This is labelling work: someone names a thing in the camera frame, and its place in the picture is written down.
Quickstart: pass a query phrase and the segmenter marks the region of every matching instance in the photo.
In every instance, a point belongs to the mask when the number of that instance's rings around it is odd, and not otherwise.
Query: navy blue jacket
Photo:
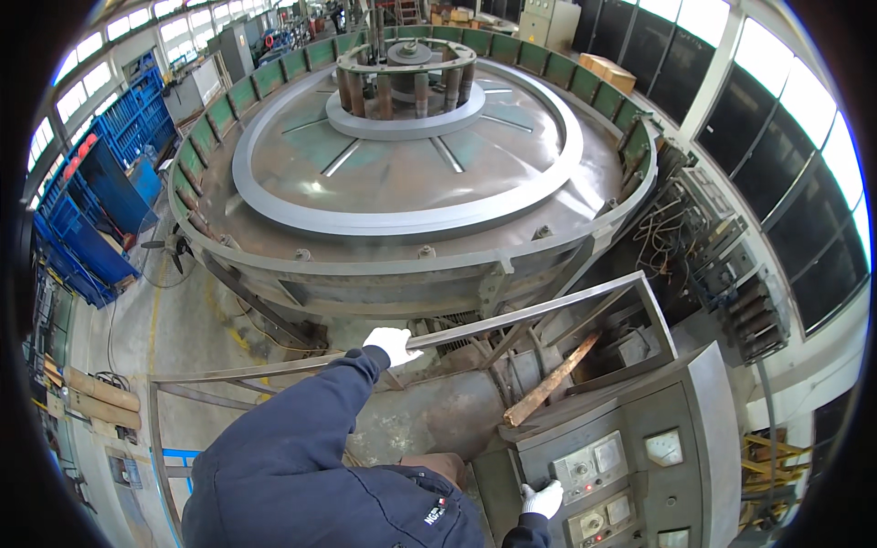
[[[351,350],[247,411],[195,459],[182,513],[186,548],[481,548],[475,505],[421,466],[346,467],[347,434],[389,357]],[[524,514],[504,548],[548,546],[547,519]]]

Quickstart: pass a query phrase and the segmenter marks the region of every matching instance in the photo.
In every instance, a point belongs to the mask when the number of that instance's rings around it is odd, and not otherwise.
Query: sleeve
[[[347,434],[387,367],[389,356],[380,347],[352,349],[241,415],[206,452],[226,462],[236,453],[261,453],[281,468],[294,467],[277,473],[341,467]]]
[[[517,527],[503,539],[503,548],[549,548],[548,518],[533,512],[521,514]]]

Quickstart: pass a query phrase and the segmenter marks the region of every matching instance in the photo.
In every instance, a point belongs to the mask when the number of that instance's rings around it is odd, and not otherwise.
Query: cardboard box
[[[603,78],[627,96],[633,92],[633,86],[637,83],[636,76],[619,67],[611,60],[599,55],[582,53],[579,55],[579,64]]]
[[[468,8],[454,8],[454,10],[451,11],[451,20],[466,23],[472,18],[472,15],[472,11]]]

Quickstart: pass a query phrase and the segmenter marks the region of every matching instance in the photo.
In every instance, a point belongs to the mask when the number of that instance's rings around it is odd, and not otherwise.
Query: logo patch
[[[430,513],[424,518],[424,523],[427,525],[434,525],[444,514],[445,508],[443,506],[434,506],[432,507],[432,510],[430,510]]]

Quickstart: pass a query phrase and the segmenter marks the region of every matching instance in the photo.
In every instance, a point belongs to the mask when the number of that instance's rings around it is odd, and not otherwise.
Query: gloved hand
[[[560,503],[563,502],[563,487],[559,481],[552,481],[548,487],[539,492],[533,491],[533,488],[526,483],[521,488],[524,490],[524,507],[521,509],[521,514],[534,512],[548,519],[557,514]]]
[[[366,338],[366,342],[362,343],[362,345],[371,345],[381,348],[389,356],[389,366],[395,367],[424,355],[424,353],[419,350],[408,352],[405,348],[410,336],[411,331],[407,329],[377,327],[371,332],[368,338]]]

